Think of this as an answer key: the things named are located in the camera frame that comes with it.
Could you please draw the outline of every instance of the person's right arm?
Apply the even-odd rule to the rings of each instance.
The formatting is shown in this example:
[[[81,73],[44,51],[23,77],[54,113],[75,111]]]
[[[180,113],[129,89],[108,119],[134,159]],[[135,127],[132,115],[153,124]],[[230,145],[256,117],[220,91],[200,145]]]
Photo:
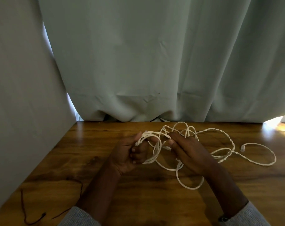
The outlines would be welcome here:
[[[214,192],[224,212],[222,225],[263,225],[269,223],[248,201],[225,168],[212,157],[194,137],[184,138],[178,133],[168,133],[168,144],[177,158],[190,170],[203,176]]]

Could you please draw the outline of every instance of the gray sweater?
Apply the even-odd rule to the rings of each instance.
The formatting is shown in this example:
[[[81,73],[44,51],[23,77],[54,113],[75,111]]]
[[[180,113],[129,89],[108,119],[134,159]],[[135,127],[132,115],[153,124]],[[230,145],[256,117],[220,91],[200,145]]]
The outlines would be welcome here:
[[[221,217],[222,226],[270,226],[255,206],[248,204],[230,219]],[[58,226],[100,226],[88,213],[78,207],[72,207]]]

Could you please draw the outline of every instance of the hand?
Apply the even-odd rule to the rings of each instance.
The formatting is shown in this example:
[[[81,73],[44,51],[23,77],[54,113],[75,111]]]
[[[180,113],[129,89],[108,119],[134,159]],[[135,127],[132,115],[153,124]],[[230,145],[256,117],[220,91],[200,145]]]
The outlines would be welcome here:
[[[126,137],[118,141],[109,156],[109,162],[118,170],[120,175],[130,172],[137,164],[142,164],[147,159],[148,141],[158,142],[156,137],[147,138],[139,146],[135,143],[142,133]]]
[[[184,138],[176,132],[170,132],[168,135],[172,138],[168,141],[172,152],[191,171],[207,177],[216,166],[219,166],[212,155],[195,137]]]

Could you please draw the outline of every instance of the person's left hand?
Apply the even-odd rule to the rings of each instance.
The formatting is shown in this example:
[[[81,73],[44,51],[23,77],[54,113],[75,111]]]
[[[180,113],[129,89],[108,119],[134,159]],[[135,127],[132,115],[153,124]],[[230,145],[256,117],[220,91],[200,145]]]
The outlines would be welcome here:
[[[148,141],[158,142],[156,137],[151,137],[135,147],[135,143],[141,135],[142,132],[121,139],[110,154],[108,160],[118,169],[121,175],[130,172],[137,164],[142,164],[147,159]]]

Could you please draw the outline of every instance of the person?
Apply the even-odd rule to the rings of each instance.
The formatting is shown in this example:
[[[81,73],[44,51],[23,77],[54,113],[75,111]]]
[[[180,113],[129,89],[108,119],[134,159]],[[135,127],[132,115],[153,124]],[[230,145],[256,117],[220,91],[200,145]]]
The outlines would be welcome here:
[[[121,139],[95,175],[76,205],[71,208],[59,226],[100,226],[121,176],[147,159],[148,141],[135,143],[142,133]],[[194,137],[184,138],[176,132],[168,134],[167,141],[175,156],[194,173],[203,176],[214,192],[224,215],[220,225],[268,226],[269,223],[236,186],[231,176]]]

